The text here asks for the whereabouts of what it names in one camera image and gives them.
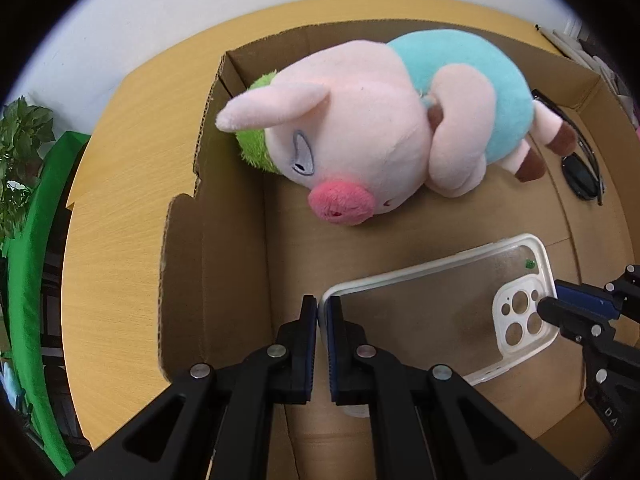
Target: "black sunglasses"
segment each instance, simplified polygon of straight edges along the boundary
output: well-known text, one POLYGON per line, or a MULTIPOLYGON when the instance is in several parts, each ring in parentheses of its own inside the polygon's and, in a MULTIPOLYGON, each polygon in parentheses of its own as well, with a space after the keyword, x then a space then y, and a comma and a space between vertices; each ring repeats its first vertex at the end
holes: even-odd
POLYGON ((597 199, 598 205, 602 205, 602 195, 605 192, 605 186, 604 181, 602 180, 602 174, 600 173, 600 165, 598 164, 598 160, 596 159, 596 155, 593 153, 590 144, 580 131, 580 128, 578 128, 578 126, 558 105, 546 97, 540 90, 533 89, 531 94, 534 99, 540 101, 553 113, 557 114, 560 118, 569 123, 578 135, 578 146, 580 146, 584 153, 584 158, 587 160, 589 165, 587 165, 584 159, 578 156, 575 152, 571 155, 564 156, 562 158, 561 168, 567 184, 578 198, 582 200, 597 199))

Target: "pig plush ear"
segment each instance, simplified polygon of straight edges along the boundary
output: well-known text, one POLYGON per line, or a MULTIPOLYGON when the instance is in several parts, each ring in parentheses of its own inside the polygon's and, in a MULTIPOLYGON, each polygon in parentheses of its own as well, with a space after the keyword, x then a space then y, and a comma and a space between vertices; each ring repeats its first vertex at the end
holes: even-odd
POLYGON ((269 128, 306 114, 329 94, 316 83, 276 83, 248 90, 229 101, 216 118, 223 132, 269 128))

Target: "pig hoof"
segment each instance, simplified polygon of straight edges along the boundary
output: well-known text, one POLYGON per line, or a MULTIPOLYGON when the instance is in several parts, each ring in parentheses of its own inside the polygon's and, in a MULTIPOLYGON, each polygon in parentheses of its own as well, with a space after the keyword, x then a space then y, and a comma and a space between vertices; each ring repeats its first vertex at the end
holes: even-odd
POLYGON ((542 158, 534 150, 529 150, 515 175, 521 182, 530 182, 542 178, 545 173, 546 166, 542 158))
POLYGON ((577 135, 574 128, 566 121, 562 121, 560 129, 547 147, 556 155, 571 155, 575 150, 577 135))

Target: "pig plush leg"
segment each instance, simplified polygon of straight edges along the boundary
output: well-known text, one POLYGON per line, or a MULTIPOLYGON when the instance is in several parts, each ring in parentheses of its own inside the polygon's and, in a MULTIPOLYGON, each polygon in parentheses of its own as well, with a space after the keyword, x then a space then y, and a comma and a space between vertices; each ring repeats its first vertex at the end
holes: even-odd
POLYGON ((471 191, 475 187, 477 187, 484 178, 484 174, 486 173, 486 159, 484 158, 484 153, 478 158, 471 174, 464 181, 462 186, 457 187, 456 189, 446 189, 442 186, 438 186, 430 177, 427 178, 425 185, 435 191, 436 193, 445 196, 447 198, 457 198, 459 196, 464 195, 465 193, 471 191))
POLYGON ((479 183, 479 168, 486 166, 484 151, 495 122, 495 89, 475 68, 449 64, 433 76, 429 96, 435 101, 427 111, 433 130, 430 181, 456 194, 472 189, 479 183))
POLYGON ((525 139, 522 139, 515 150, 496 164, 513 173, 521 182, 537 180, 546 172, 544 161, 535 150, 531 149, 525 139))
POLYGON ((556 155, 567 156, 575 150, 575 130, 540 101, 533 101, 534 117, 529 133, 556 155))

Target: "sunglasses lens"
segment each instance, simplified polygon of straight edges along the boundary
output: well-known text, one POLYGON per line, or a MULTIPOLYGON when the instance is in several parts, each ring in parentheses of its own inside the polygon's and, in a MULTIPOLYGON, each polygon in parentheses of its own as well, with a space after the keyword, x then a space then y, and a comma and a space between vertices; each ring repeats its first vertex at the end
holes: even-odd
POLYGON ((562 159, 562 174, 572 191, 582 200, 598 196, 598 181, 584 161, 575 153, 562 159))

